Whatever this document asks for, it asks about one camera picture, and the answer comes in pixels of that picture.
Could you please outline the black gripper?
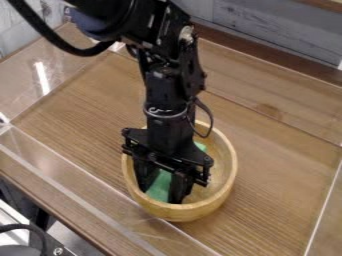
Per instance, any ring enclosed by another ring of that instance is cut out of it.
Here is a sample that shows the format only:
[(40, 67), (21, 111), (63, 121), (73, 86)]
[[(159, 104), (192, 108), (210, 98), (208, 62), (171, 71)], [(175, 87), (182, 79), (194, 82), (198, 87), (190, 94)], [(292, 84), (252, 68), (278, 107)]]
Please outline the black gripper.
[[(146, 192), (160, 171), (156, 166), (159, 157), (196, 162), (203, 166), (203, 178), (208, 181), (214, 159), (198, 148), (194, 136), (207, 138), (195, 129), (195, 113), (184, 112), (176, 115), (147, 115), (146, 128), (124, 128), (121, 130), (124, 144), (123, 153), (133, 159), (133, 170), (139, 189)], [(194, 178), (175, 172), (171, 177), (168, 202), (180, 204), (191, 193)]]

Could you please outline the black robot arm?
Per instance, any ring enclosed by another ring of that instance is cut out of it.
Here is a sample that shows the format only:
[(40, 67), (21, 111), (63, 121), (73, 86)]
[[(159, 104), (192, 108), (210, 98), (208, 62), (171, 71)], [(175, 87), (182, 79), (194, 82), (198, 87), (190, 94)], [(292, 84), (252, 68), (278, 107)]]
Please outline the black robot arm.
[(97, 41), (121, 41), (138, 59), (146, 86), (147, 127), (121, 130), (123, 152), (132, 157), (146, 192), (166, 170), (168, 202), (179, 204), (192, 186), (208, 184), (212, 158), (198, 149), (195, 112), (206, 73), (191, 16), (172, 0), (64, 0), (81, 32)]

